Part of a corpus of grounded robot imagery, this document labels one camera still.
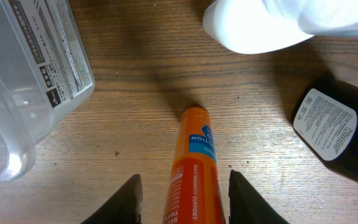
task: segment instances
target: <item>clear plastic container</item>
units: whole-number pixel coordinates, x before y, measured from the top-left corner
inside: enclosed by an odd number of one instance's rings
[[[0,0],[0,182],[35,163],[35,145],[93,92],[66,0]]]

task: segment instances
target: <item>blue logo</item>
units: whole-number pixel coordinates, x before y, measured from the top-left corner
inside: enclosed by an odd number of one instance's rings
[[[189,152],[205,154],[216,162],[215,143],[211,128],[204,125],[201,128],[204,136],[191,134],[189,139]]]

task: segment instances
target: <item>wooden table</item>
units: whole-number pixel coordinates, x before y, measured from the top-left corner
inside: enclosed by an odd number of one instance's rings
[[[96,88],[37,146],[33,169],[0,184],[0,223],[79,223],[132,174],[143,223],[161,223],[178,119],[197,103],[211,113],[226,218],[233,168],[290,223],[358,223],[358,184],[327,170],[288,120],[329,70],[358,86],[358,39],[240,55],[204,32],[207,0],[70,2]]]

